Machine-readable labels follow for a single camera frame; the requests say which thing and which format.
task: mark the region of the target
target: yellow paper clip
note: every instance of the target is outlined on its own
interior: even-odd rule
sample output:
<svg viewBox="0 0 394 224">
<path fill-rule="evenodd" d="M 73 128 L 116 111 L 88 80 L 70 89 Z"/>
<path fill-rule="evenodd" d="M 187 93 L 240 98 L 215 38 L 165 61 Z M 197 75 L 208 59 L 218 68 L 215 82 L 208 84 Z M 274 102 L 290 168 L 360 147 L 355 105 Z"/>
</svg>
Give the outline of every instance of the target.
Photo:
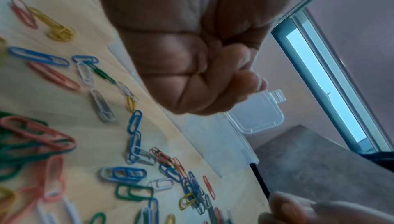
<svg viewBox="0 0 394 224">
<path fill-rule="evenodd" d="M 5 57 L 7 53 L 7 41 L 0 37 L 0 61 Z"/>
<path fill-rule="evenodd" d="M 174 214 L 168 215 L 167 219 L 165 219 L 164 224 L 176 224 L 175 215 Z"/>
<path fill-rule="evenodd" d="M 0 215 L 3 213 L 7 212 L 16 202 L 17 194 L 4 186 L 0 185 Z"/>
<path fill-rule="evenodd" d="M 196 201 L 196 198 L 193 195 L 193 192 L 190 192 L 189 194 L 184 195 L 182 198 L 179 199 L 178 206 L 180 211 L 184 211 L 190 205 L 192 205 Z"/>
<path fill-rule="evenodd" d="M 135 100 L 131 97 L 127 97 L 127 110 L 129 112 L 135 112 L 136 103 Z"/>
<path fill-rule="evenodd" d="M 29 7 L 29 10 L 50 28 L 50 31 L 46 33 L 47 37 L 55 41 L 68 42 L 74 40 L 75 30 L 73 28 L 59 24 L 36 8 Z"/>
</svg>

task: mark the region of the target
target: hand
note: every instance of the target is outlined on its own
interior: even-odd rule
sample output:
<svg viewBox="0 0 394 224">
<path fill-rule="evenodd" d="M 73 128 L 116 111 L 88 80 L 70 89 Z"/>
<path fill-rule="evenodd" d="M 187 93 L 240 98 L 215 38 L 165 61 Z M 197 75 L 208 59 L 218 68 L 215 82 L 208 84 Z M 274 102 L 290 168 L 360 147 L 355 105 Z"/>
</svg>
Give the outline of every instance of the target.
<svg viewBox="0 0 394 224">
<path fill-rule="evenodd" d="M 258 224 L 394 224 L 394 217 L 349 202 L 316 203 L 275 192 L 269 198 L 272 213 L 263 213 Z"/>
<path fill-rule="evenodd" d="M 101 0 L 152 97 L 214 114 L 266 88 L 250 71 L 288 0 Z"/>
</svg>

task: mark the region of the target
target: wooden table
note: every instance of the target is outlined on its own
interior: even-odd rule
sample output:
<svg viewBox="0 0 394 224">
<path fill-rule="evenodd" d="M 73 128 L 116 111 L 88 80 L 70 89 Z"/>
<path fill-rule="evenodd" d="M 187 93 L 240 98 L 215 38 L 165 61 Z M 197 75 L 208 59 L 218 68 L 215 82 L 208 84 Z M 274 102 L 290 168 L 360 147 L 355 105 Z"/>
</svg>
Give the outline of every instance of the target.
<svg viewBox="0 0 394 224">
<path fill-rule="evenodd" d="M 38 21 L 40 28 L 32 30 L 22 25 L 7 6 L 9 0 L 0 4 L 0 37 L 8 45 L 63 57 L 71 62 L 73 55 L 93 55 L 100 59 L 98 67 L 115 80 L 125 83 L 140 99 L 138 108 L 144 116 L 139 131 L 142 133 L 141 147 L 149 150 L 156 146 L 170 156 L 176 156 L 192 171 L 207 192 L 202 176 L 206 175 L 217 195 L 214 206 L 226 213 L 232 211 L 236 223 L 257 222 L 258 215 L 268 211 L 268 202 L 249 167 L 219 178 L 203 160 L 185 137 L 178 131 L 150 96 L 133 80 L 127 71 L 109 52 L 107 45 L 115 30 L 105 18 L 98 0 L 24 0 L 59 23 L 76 30 L 76 39 L 69 43 L 52 41 L 45 36 L 48 29 Z M 99 211 L 107 214 L 107 223 L 134 223 L 138 211 L 147 201 L 135 202 L 115 198 L 116 184 L 100 181 L 98 171 L 105 166 L 127 165 L 123 158 L 130 135 L 127 126 L 131 113 L 126 110 L 126 98 L 119 89 L 94 75 L 98 89 L 116 116 L 114 123 L 103 123 L 84 87 L 73 62 L 67 68 L 55 67 L 57 71 L 75 80 L 82 86 L 81 93 L 73 93 L 41 78 L 30 70 L 23 59 L 6 57 L 0 63 L 0 110 L 45 120 L 50 127 L 74 137 L 78 146 L 65 155 L 65 177 L 68 200 L 75 203 L 83 223 Z M 147 183 L 151 179 L 163 178 L 158 166 L 137 164 L 148 171 Z M 22 173 L 2 182 L 14 190 L 32 186 L 36 174 L 34 165 L 26 166 Z M 183 196 L 180 184 L 171 190 L 155 193 L 160 204 L 160 223 L 174 213 L 177 223 L 201 224 L 208 214 L 199 216 L 191 208 L 178 209 L 178 200 Z M 64 206 L 60 202 L 45 205 L 47 211 L 55 211 L 61 223 L 69 223 Z M 38 223 L 35 211 L 20 223 Z"/>
</svg>

